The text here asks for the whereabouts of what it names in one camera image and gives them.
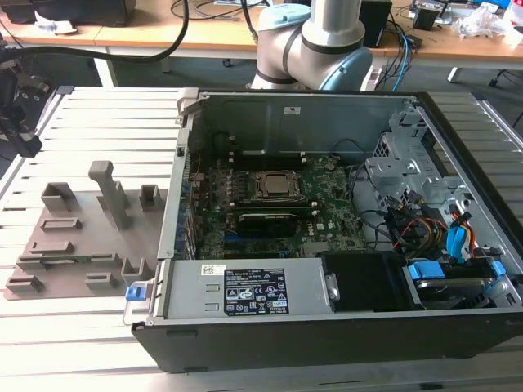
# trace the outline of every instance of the floor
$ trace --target floor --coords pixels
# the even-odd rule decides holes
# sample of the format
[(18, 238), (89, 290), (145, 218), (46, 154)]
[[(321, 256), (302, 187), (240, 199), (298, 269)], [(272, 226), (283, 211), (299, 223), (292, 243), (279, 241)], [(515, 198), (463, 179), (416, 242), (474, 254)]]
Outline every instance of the floor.
[[(162, 73), (160, 64), (130, 65), (114, 63), (121, 87), (203, 87), (242, 89), (253, 79), (256, 69), (254, 60), (232, 60), (226, 68), (221, 60), (173, 58), (170, 73)], [(69, 56), (39, 56), (36, 60), (27, 59), (24, 63), (31, 74), (51, 78), (58, 85), (100, 86), (92, 60)], [(472, 91), (485, 97), (502, 116), (513, 123), (523, 110), (523, 74), (521, 78), (510, 76), (511, 81), (500, 78), (498, 86), (492, 88), (488, 82), (497, 70), (466, 69), (459, 82), (448, 83), (446, 77), (450, 69), (413, 66), (405, 75), (399, 91)], [(389, 81), (384, 90), (390, 90), (395, 80)], [(516, 128), (523, 132), (523, 121)], [(0, 140), (0, 176), (9, 167), (16, 152), (5, 141)]]

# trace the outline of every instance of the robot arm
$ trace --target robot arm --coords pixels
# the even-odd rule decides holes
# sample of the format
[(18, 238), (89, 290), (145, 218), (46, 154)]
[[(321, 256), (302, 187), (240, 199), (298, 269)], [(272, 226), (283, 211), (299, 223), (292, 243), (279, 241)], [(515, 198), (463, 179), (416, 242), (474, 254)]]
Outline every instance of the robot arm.
[(0, 34), (0, 138), (32, 158), (42, 148), (34, 131), (53, 89), (48, 81), (25, 74), (16, 60), (2, 61), (6, 46)]
[(360, 0), (313, 0), (267, 7), (258, 28), (252, 88), (359, 90), (372, 54), (363, 47)]

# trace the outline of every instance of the barcode sticker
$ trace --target barcode sticker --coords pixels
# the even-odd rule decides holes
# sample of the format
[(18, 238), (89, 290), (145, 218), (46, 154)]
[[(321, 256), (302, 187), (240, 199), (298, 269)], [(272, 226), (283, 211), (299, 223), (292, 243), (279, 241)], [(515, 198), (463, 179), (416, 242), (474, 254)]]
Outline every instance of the barcode sticker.
[(202, 275), (223, 275), (226, 268), (225, 264), (202, 264)]

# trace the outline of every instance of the motherboard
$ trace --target motherboard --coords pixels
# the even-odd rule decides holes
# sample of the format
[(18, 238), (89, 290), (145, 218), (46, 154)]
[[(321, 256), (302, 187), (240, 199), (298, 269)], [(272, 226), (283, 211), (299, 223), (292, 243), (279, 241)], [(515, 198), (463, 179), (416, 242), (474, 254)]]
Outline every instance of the motherboard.
[(313, 257), (366, 248), (362, 222), (346, 197), (345, 167), (328, 156), (269, 165), (217, 159), (193, 184), (201, 229), (197, 259)]

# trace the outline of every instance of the screw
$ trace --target screw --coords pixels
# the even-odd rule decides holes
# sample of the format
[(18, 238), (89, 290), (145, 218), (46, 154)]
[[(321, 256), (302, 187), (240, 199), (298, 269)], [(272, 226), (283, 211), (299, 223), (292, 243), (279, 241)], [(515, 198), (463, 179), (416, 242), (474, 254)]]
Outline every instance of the screw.
[(336, 299), (336, 292), (334, 291), (334, 289), (330, 288), (328, 293), (329, 293), (329, 298), (331, 300), (335, 300)]

